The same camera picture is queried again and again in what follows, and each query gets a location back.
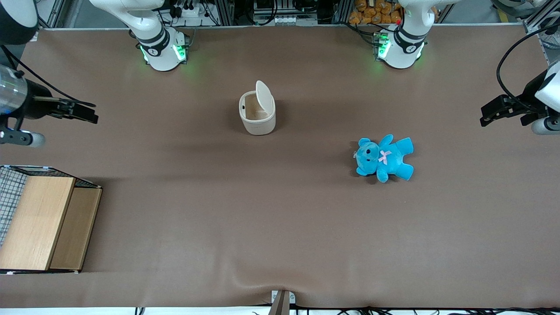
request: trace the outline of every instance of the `electronic equipment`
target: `electronic equipment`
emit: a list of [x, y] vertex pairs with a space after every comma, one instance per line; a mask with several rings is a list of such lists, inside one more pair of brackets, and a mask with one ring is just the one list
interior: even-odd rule
[[481, 108], [480, 125], [485, 127], [501, 118], [517, 115], [521, 125], [532, 123], [531, 130], [537, 135], [560, 135], [560, 63], [549, 66], [531, 80], [523, 93], [513, 99], [500, 95]]
[[[146, 62], [158, 71], [169, 71], [186, 62], [189, 38], [173, 27], [165, 27], [153, 9], [165, 0], [90, 0], [125, 23], [140, 42]], [[175, 7], [175, 16], [182, 9]]]
[[[39, 147], [45, 143], [42, 134], [21, 129], [24, 119], [39, 119], [48, 115], [97, 123], [98, 117], [90, 108], [95, 107], [94, 104], [74, 99], [59, 90], [69, 99], [54, 98], [45, 86], [23, 78], [24, 73], [15, 70], [13, 60], [28, 68], [5, 45], [25, 44], [37, 29], [38, 14], [34, 0], [0, 1], [0, 47], [14, 68], [0, 65], [0, 144]], [[43, 80], [30, 69], [28, 71]], [[12, 127], [9, 126], [10, 120], [15, 121]]]
[[435, 21], [434, 6], [457, 3], [460, 0], [399, 0], [404, 8], [399, 25], [381, 30], [376, 58], [390, 67], [405, 69], [420, 58], [424, 40]]
[[245, 16], [253, 25], [328, 24], [334, 14], [333, 0], [247, 0]]

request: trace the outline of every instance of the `teddy bear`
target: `teddy bear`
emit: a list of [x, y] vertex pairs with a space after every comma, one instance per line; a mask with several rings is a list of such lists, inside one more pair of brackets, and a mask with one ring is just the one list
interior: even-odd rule
[[386, 135], [379, 145], [368, 138], [361, 138], [355, 155], [358, 163], [356, 172], [361, 176], [377, 173], [381, 183], [387, 182], [390, 174], [409, 180], [414, 167], [403, 162], [403, 157], [414, 152], [412, 140], [405, 138], [391, 144], [392, 141], [393, 135]]

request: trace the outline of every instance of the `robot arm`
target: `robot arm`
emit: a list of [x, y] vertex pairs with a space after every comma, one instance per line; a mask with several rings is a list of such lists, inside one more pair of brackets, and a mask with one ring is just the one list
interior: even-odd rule
[[185, 34], [164, 27], [153, 9], [164, 0], [90, 0], [125, 23], [140, 42], [144, 59], [158, 71], [169, 71], [186, 62], [188, 43]]
[[[17, 60], [4, 45], [25, 44], [37, 29], [34, 0], [0, 0], [0, 46], [6, 57]], [[21, 129], [24, 118], [39, 119], [49, 115], [97, 123], [95, 111], [84, 106], [95, 105], [76, 99], [53, 98], [46, 87], [23, 78], [23, 75], [22, 71], [0, 65], [0, 144], [32, 147], [44, 144], [45, 137], [40, 133]], [[16, 121], [12, 128], [8, 127], [10, 118]]]
[[500, 95], [481, 108], [480, 125], [485, 127], [501, 118], [517, 115], [521, 117], [521, 125], [531, 125], [537, 135], [560, 135], [560, 63], [549, 66], [531, 80], [517, 96], [522, 105], [508, 95]]
[[404, 8], [400, 25], [383, 30], [382, 46], [377, 56], [393, 68], [405, 69], [420, 57], [424, 40], [435, 21], [433, 6], [453, 4], [460, 0], [399, 0]]

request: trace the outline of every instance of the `brown table surface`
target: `brown table surface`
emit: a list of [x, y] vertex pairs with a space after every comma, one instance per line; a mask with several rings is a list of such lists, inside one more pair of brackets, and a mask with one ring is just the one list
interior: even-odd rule
[[[80, 275], [0, 277], [0, 307], [219, 306], [286, 288], [309, 307], [560, 304], [560, 137], [479, 125], [521, 26], [434, 27], [408, 70], [345, 27], [200, 30], [186, 66], [156, 72], [125, 31], [43, 31], [24, 61], [98, 105], [47, 117], [50, 165], [103, 197]], [[536, 39], [503, 69], [546, 69]], [[248, 135], [239, 97], [263, 80], [278, 123]], [[410, 136], [410, 182], [355, 174], [361, 137]]]

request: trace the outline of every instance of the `black cable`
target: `black cable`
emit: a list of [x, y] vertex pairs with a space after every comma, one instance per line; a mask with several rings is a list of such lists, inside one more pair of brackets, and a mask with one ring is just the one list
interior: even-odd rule
[[468, 314], [464, 314], [464, 313], [449, 313], [447, 315], [468, 315]]
[[161, 10], [157, 10], [157, 13], [160, 15], [161, 22], [165, 25], [166, 23], [171, 25], [171, 21], [164, 19], [163, 15], [161, 15]]
[[9, 52], [8, 48], [6, 48], [6, 46], [2, 45], [2, 51], [4, 52], [4, 55], [6, 55], [6, 58], [8, 59], [8, 62], [10, 63], [10, 66], [12, 66], [12, 69], [17, 70], [16, 64], [13, 62], [12, 57], [8, 53]]
[[318, 18], [317, 20], [318, 20], [318, 21], [330, 20], [330, 19], [332, 19], [332, 18], [333, 18], [333, 16], [334, 16], [334, 14], [333, 14], [333, 15], [331, 15], [331, 16], [329, 16], [329, 17], [322, 17], [322, 18]]
[[534, 36], [534, 35], [536, 35], [536, 34], [542, 33], [542, 32], [544, 32], [544, 31], [546, 31], [546, 30], [548, 30], [548, 29], [551, 29], [551, 28], [553, 28], [553, 27], [558, 27], [558, 26], [560, 26], [560, 22], [559, 22], [559, 23], [552, 24], [552, 25], [549, 25], [549, 26], [547, 26], [547, 27], [545, 27], [545, 28], [542, 28], [542, 29], [540, 29], [540, 30], [530, 32], [529, 34], [523, 36], [523, 38], [521, 38], [520, 40], [518, 40], [517, 42], [515, 42], [515, 44], [513, 44], [513, 46], [511, 46], [511, 47], [506, 51], [506, 53], [503, 55], [502, 59], [500, 60], [500, 63], [498, 64], [498, 67], [496, 68], [496, 78], [498, 79], [498, 84], [500, 85], [500, 87], [502, 88], [502, 90], [507, 94], [507, 96], [509, 96], [510, 99], [512, 99], [513, 101], [515, 101], [516, 103], [518, 103], [519, 105], [523, 106], [525, 109], [527, 109], [527, 110], [529, 110], [529, 111], [531, 111], [531, 112], [533, 112], [533, 113], [540, 113], [540, 111], [539, 111], [538, 109], [533, 108], [533, 107], [532, 107], [531, 105], [529, 105], [529, 104], [523, 103], [520, 99], [518, 99], [515, 95], [513, 95], [513, 94], [506, 88], [506, 86], [503, 84], [503, 82], [502, 82], [502, 76], [501, 76], [501, 74], [500, 74], [500, 71], [501, 71], [501, 69], [502, 69], [503, 62], [506, 60], [507, 56], [509, 56], [510, 53], [511, 53], [517, 46], [519, 46], [519, 44], [523, 43], [523, 42], [526, 41], [528, 38], [530, 38], [530, 37], [532, 37], [532, 36]]
[[520, 307], [510, 307], [510, 308], [506, 308], [506, 309], [501, 309], [499, 311], [495, 311], [494, 314], [500, 314], [500, 313], [509, 312], [509, 311], [531, 313], [531, 314], [536, 314], [536, 315], [546, 315], [544, 312], [541, 312], [538, 309], [527, 309], [527, 308], [520, 308]]
[[298, 4], [298, 2], [299, 2], [299, 0], [292, 0], [292, 5], [293, 5], [293, 7], [294, 7], [296, 10], [301, 11], [301, 12], [303, 12], [303, 13], [315, 12], [315, 11], [317, 11], [317, 7], [319, 6], [319, 2], [318, 2], [318, 1], [315, 2], [315, 5], [314, 5], [314, 6], [309, 7], [309, 8], [300, 6], [300, 5]]
[[366, 32], [366, 31], [362, 31], [358, 28], [358, 26], [354, 26], [350, 23], [347, 22], [336, 22], [335, 24], [342, 24], [342, 25], [346, 25], [348, 26], [348, 28], [350, 28], [351, 30], [353, 30], [354, 32], [358, 33], [360, 35], [360, 37], [362, 38], [363, 41], [365, 41], [366, 43], [368, 43], [369, 45], [372, 46], [379, 46], [379, 44], [374, 43], [372, 41], [370, 41], [366, 36], [373, 36], [374, 32]]
[[79, 102], [82, 105], [85, 106], [89, 106], [89, 107], [97, 107], [97, 105], [89, 103], [89, 102], [85, 102], [85, 101], [80, 101], [66, 93], [64, 93], [63, 91], [60, 91], [58, 88], [56, 88], [54, 85], [50, 84], [49, 82], [47, 82], [45, 79], [43, 79], [41, 76], [39, 76], [37, 73], [35, 73], [35, 71], [31, 70], [30, 67], [28, 67], [26, 64], [24, 64], [23, 62], [21, 62], [21, 60], [19, 60], [12, 52], [10, 52], [10, 50], [8, 48], [6, 48], [6, 46], [4, 45], [0, 45], [0, 47], [2, 47], [2, 50], [4, 51], [4, 53], [6, 54], [6, 56], [10, 56], [11, 58], [13, 58], [15, 61], [17, 61], [17, 63], [19, 63], [23, 68], [27, 69], [27, 71], [29, 71], [30, 74], [34, 75], [36, 78], [38, 78], [41, 82], [45, 83], [48, 87], [50, 87], [51, 89], [55, 90], [56, 92], [66, 96], [67, 98], [73, 100], [75, 103]]
[[389, 312], [388, 309], [381, 309], [381, 308], [376, 308], [376, 307], [367, 307], [368, 309], [370, 309], [371, 311], [376, 312], [379, 315], [393, 315], [391, 314], [391, 312]]
[[136, 307], [134, 308], [134, 315], [143, 315], [145, 310], [145, 307]]
[[249, 22], [253, 25], [264, 26], [266, 24], [269, 24], [276, 17], [276, 13], [278, 13], [278, 4], [276, 3], [276, 1], [277, 0], [272, 0], [272, 10], [270, 11], [270, 18], [265, 23], [259, 24], [258, 22], [255, 22], [253, 20], [253, 18], [251, 18], [249, 16], [249, 12], [252, 10], [252, 6], [250, 6], [250, 4], [253, 3], [254, 0], [247, 0], [245, 2], [245, 16], [247, 17], [247, 20], [249, 20]]
[[214, 24], [216, 24], [216, 26], [219, 26], [220, 23], [218, 23], [218, 20], [214, 17], [214, 14], [212, 13], [212, 11], [210, 11], [210, 8], [208, 6], [208, 2], [206, 2], [206, 0], [202, 0], [202, 6], [206, 10], [206, 12], [208, 12], [210, 20], [212, 20], [212, 22], [214, 22]]
[[375, 26], [379, 27], [380, 29], [386, 30], [386, 31], [388, 31], [388, 32], [394, 32], [394, 30], [390, 30], [390, 29], [388, 29], [387, 27], [381, 26], [381, 25], [379, 25], [379, 24], [377, 24], [377, 23], [369, 22], [368, 24], [369, 24], [369, 25], [375, 25]]

